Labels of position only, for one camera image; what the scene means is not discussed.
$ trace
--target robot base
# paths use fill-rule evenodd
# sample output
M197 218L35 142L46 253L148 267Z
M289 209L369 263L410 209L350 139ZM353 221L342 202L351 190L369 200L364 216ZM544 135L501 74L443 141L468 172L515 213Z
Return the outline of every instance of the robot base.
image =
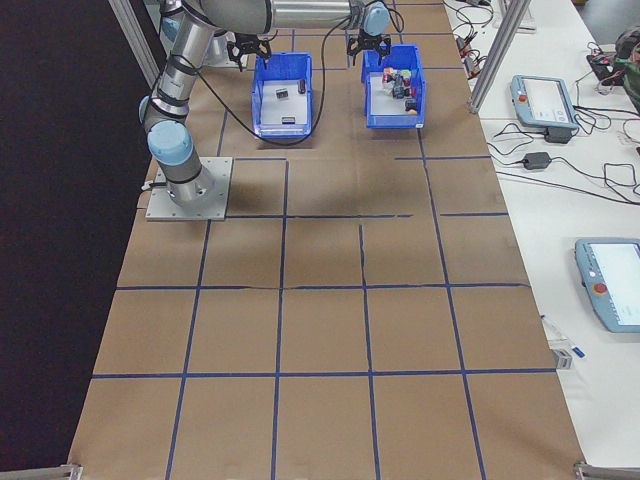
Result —
M209 193L207 201L202 204L183 207L178 205L167 193L167 187L155 187L151 191L149 206L147 207L147 220L150 221L183 221L183 220L217 220L225 219L227 213L227 201L229 199L229 185L233 170L233 158L231 157L202 157L202 166L206 168L215 183ZM158 169L154 180L156 183L165 183L166 178Z

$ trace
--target touchscreen display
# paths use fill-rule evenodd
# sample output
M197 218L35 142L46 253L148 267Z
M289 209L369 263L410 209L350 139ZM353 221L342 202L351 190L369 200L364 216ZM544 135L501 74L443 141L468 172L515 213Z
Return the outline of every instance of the touchscreen display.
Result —
M620 325L640 325L640 248L637 244L594 243L591 249Z
M567 114L560 82L525 78L524 88L535 120L571 123L573 119Z

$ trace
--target black curtain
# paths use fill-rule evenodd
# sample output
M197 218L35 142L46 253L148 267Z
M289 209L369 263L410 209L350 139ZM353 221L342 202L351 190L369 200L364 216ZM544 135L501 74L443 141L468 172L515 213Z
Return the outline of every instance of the black curtain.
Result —
M67 460L149 162L109 3L3 3L0 471Z

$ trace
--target red emergency stop button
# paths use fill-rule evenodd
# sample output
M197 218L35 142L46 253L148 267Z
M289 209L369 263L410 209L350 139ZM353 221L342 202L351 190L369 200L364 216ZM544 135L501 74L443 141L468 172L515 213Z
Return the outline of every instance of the red emergency stop button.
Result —
M596 283L593 286L593 291L598 295L604 295L605 293L607 293L607 290L607 286L604 283Z

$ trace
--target blue plastic bin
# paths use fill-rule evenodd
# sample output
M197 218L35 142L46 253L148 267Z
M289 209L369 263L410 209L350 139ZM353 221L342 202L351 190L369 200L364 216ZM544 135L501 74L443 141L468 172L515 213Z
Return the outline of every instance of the blue plastic bin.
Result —
M311 84L311 54L275 53L267 63L256 59L251 95L253 131L264 138L297 138L311 132L313 121L313 90ZM304 94L297 83L305 80ZM284 100L276 98L275 89L287 88ZM296 122L283 124L283 117L295 117Z
M364 52L362 59L362 83L365 88L364 113L367 116L367 128L422 128L424 127L425 106L427 100L427 81L420 61L420 51L416 45L398 44L391 46L391 54L387 55L380 65L378 65L378 53L373 51ZM416 99L418 101L418 114L385 115L374 114L372 108L372 82L381 82L377 76L371 79L371 74L379 74L385 68L392 67L397 70L411 70L411 87L416 89Z

